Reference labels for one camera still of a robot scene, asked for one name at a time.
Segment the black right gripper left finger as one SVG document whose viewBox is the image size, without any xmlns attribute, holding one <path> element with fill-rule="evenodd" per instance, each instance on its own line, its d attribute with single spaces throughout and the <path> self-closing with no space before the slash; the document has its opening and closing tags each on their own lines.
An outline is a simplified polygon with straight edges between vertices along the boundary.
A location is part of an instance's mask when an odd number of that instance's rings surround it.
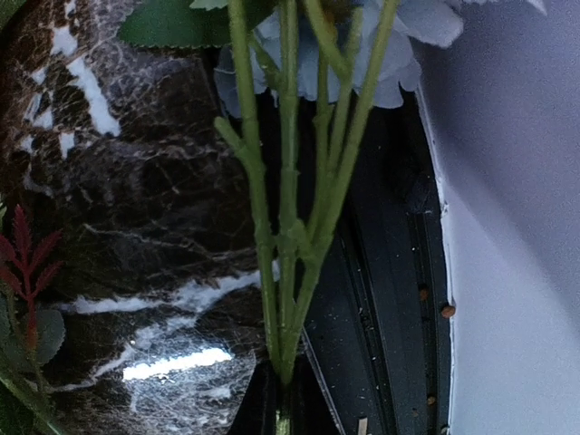
<svg viewBox="0 0 580 435">
<path fill-rule="evenodd" d="M 259 363 L 227 435 L 276 433 L 277 377 L 271 362 Z"/>
</svg>

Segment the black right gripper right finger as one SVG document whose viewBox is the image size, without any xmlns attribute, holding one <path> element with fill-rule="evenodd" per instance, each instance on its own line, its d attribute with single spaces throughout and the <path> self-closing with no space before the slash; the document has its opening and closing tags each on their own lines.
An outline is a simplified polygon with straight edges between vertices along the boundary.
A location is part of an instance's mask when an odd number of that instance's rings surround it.
<svg viewBox="0 0 580 435">
<path fill-rule="evenodd" d="M 295 360 L 291 384 L 291 433 L 338 434 L 312 365 L 305 355 L 299 355 Z"/>
</svg>

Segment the blue flower stem bunch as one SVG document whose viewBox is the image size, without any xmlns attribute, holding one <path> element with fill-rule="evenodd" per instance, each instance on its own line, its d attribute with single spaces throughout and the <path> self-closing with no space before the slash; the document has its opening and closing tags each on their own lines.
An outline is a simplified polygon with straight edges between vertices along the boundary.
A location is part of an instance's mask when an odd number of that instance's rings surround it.
<svg viewBox="0 0 580 435">
<path fill-rule="evenodd" d="M 281 400 L 275 432 L 298 428 L 295 360 L 373 108 L 418 83 L 412 41 L 450 47 L 452 1 L 146 1 L 119 36 L 139 48 L 224 47 L 235 86 L 217 132 L 241 162 Z"/>
</svg>

